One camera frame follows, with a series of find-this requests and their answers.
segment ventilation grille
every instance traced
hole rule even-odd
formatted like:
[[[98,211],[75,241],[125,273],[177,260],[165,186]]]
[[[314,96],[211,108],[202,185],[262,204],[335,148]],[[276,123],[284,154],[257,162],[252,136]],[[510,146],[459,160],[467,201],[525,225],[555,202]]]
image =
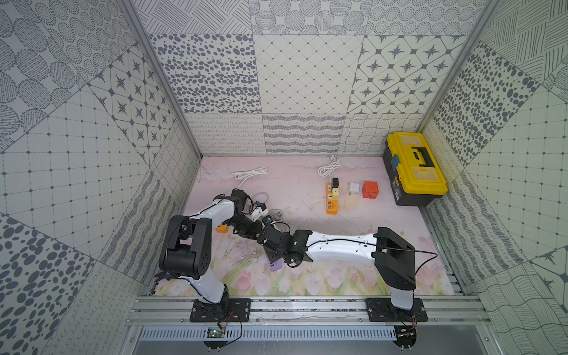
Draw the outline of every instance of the ventilation grille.
[[[207,325],[186,325],[180,327],[145,326],[140,340],[207,340],[228,341],[238,338],[239,325],[229,325],[225,338],[208,338]],[[260,325],[244,326],[241,340],[396,340],[394,327],[390,325]]]

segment orange power strip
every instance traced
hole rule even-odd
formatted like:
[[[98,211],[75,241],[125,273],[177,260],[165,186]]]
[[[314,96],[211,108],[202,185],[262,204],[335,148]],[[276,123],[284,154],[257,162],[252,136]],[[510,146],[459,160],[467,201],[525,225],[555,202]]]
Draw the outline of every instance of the orange power strip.
[[[325,187],[325,194],[327,196],[326,212],[327,212],[328,215],[336,215],[337,211],[339,210],[337,208],[337,200],[333,199],[332,188],[333,188],[333,185],[330,182]]]

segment patterned wall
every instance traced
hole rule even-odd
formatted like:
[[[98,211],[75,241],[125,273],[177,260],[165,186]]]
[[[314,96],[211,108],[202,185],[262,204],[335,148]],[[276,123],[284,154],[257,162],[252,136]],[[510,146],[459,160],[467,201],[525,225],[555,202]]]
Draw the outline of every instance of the patterned wall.
[[[566,9],[504,1],[423,131],[449,183],[427,213],[512,354],[568,351]]]
[[[114,0],[2,1],[2,354],[110,353],[147,292],[199,164],[153,72]]]
[[[134,0],[201,152],[261,155],[382,155],[484,3]]]

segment orange object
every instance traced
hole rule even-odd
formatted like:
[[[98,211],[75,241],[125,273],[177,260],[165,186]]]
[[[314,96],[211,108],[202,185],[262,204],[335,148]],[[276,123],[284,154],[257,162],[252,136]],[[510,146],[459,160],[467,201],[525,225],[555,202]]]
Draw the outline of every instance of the orange object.
[[[363,184],[363,198],[377,198],[379,186],[374,181],[365,181]]]
[[[325,187],[325,199],[327,200],[327,205],[325,211],[328,215],[336,215],[339,210],[337,205],[337,199],[333,199],[333,185],[328,183]]]
[[[220,226],[215,228],[215,230],[219,233],[227,233],[229,231],[229,226],[225,225],[225,224],[221,224]]]

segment toolbox handle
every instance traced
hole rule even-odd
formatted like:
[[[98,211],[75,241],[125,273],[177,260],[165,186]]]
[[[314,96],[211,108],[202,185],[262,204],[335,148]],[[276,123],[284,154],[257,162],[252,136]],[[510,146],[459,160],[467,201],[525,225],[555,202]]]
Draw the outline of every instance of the toolbox handle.
[[[422,158],[424,158],[424,162],[426,164],[420,164],[419,166],[425,168],[435,168],[434,162],[432,161],[432,158],[430,158],[430,154],[428,154],[428,150],[426,149],[426,147],[412,147],[412,149],[416,149],[417,151],[419,151],[422,154]]]

